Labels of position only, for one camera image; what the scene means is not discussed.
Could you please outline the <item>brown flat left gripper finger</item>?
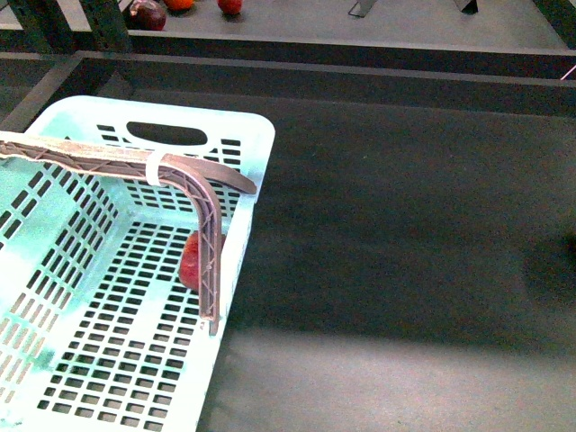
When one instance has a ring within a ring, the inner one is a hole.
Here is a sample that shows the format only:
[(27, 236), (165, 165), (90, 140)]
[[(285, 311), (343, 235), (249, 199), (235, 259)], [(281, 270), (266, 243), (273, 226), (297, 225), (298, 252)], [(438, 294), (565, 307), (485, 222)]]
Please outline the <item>brown flat left gripper finger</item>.
[[(49, 162), (79, 174), (146, 181), (145, 163), (151, 152), (9, 131), (1, 133), (2, 158)], [(212, 180), (245, 194), (254, 194), (257, 191), (251, 180), (234, 169), (198, 157), (167, 153), (159, 169), (161, 184), (170, 184), (172, 181), (168, 176), (173, 173), (181, 173), (197, 180)]]

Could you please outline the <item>brown lattice left gripper finger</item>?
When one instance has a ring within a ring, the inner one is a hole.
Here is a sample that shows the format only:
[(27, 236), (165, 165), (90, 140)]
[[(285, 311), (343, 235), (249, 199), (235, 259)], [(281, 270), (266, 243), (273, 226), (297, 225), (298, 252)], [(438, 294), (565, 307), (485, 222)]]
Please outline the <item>brown lattice left gripper finger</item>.
[(208, 180), (173, 173), (170, 184), (183, 192), (196, 208), (199, 231), (199, 314), (209, 322), (209, 334), (218, 333), (221, 297), (221, 210)]

